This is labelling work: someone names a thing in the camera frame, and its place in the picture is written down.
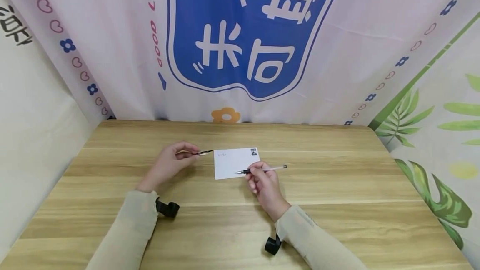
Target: pen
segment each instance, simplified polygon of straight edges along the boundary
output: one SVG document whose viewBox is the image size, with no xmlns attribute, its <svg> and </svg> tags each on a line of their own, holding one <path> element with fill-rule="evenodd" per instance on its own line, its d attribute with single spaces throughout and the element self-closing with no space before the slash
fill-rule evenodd
<svg viewBox="0 0 480 270">
<path fill-rule="evenodd" d="M 199 155 L 199 156 L 202 156 L 202 155 L 206 155 L 208 153 L 211 153 L 213 150 L 207 150 L 207 151 L 200 151 L 198 153 L 196 153 L 195 155 Z"/>
<path fill-rule="evenodd" d="M 283 166 L 275 167 L 275 168 L 262 169 L 262 171 L 266 172 L 266 171 L 270 171 L 270 170 L 285 169 L 285 168 L 287 168 L 287 165 L 283 165 Z M 250 174 L 250 173 L 251 173 L 250 169 L 235 172 L 235 174 Z"/>
</svg>

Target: wrist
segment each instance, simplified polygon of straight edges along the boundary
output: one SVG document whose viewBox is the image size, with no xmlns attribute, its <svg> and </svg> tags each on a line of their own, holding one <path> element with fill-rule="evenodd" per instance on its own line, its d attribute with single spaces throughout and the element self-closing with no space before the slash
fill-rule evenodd
<svg viewBox="0 0 480 270">
<path fill-rule="evenodd" d="M 138 183 L 135 190 L 151 193 L 152 191 L 157 190 L 158 186 L 163 184 L 165 179 L 161 175 L 158 175 L 156 171 L 150 170 Z"/>
<path fill-rule="evenodd" d="M 278 219 L 280 219 L 290 207 L 291 204 L 289 204 L 286 200 L 282 200 L 276 204 L 271 211 L 268 212 L 268 215 L 271 217 L 273 222 L 277 222 Z"/>
</svg>

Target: orange flower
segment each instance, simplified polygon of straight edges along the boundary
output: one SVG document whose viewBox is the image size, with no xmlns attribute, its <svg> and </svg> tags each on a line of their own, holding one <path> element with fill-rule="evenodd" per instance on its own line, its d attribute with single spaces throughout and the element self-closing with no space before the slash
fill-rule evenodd
<svg viewBox="0 0 480 270">
<path fill-rule="evenodd" d="M 224 107 L 221 110 L 212 112 L 213 122 L 215 123 L 236 123 L 240 120 L 240 113 L 234 108 Z"/>
</svg>

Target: cloth wall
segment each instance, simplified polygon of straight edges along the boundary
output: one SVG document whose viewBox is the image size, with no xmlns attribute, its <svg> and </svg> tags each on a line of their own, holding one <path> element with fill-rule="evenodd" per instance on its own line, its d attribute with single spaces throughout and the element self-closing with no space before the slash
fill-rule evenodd
<svg viewBox="0 0 480 270">
<path fill-rule="evenodd" d="M 479 0 L 12 1 L 91 122 L 374 129 L 435 77 L 459 32 L 476 36 L 480 11 Z"/>
<path fill-rule="evenodd" d="M 480 13 L 370 124 L 421 197 L 480 269 Z"/>
<path fill-rule="evenodd" d="M 0 15 L 2 28 L 18 20 L 15 31 L 32 36 L 12 2 L 0 0 L 0 13 L 8 15 Z M 0 35 L 0 263 L 96 125 L 35 37 L 17 45 L 29 37 L 8 34 Z"/>
</svg>

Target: green stripe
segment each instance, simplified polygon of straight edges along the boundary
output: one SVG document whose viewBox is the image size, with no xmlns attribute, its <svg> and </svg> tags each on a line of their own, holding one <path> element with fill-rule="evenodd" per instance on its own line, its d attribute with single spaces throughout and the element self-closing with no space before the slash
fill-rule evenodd
<svg viewBox="0 0 480 270">
<path fill-rule="evenodd" d="M 447 44 L 445 45 L 445 47 L 442 48 L 442 50 L 440 50 L 439 53 L 437 53 L 437 55 L 423 68 L 421 69 L 420 73 L 417 74 L 413 80 L 410 81 L 410 83 L 408 83 L 401 91 L 400 93 L 397 94 L 397 96 L 395 96 L 389 103 L 388 105 L 386 105 L 382 111 L 380 111 L 378 113 L 378 115 L 376 115 L 375 118 L 373 118 L 372 122 L 370 122 L 369 126 L 370 128 L 372 128 L 373 130 L 376 130 L 379 125 L 382 124 L 383 121 L 385 121 L 385 119 L 388 117 L 388 115 L 391 114 L 391 112 L 393 111 L 393 109 L 395 109 L 395 106 L 398 105 L 398 103 L 400 102 L 400 100 L 405 96 L 405 94 L 411 89 L 411 87 L 413 87 L 413 85 L 420 79 L 420 77 L 422 77 L 428 69 L 430 69 L 430 67 L 435 64 L 435 62 L 445 53 L 447 52 L 447 50 L 465 33 L 465 31 L 467 31 L 470 26 L 472 26 L 475 21 L 477 21 L 478 19 L 480 18 L 480 13 L 478 13 L 477 15 L 475 15 L 475 17 L 473 17 L 472 20 L 470 20 L 467 25 L 465 25 L 465 27 L 463 29 L 461 29 L 461 31 L 458 32 L 458 34 Z"/>
</svg>

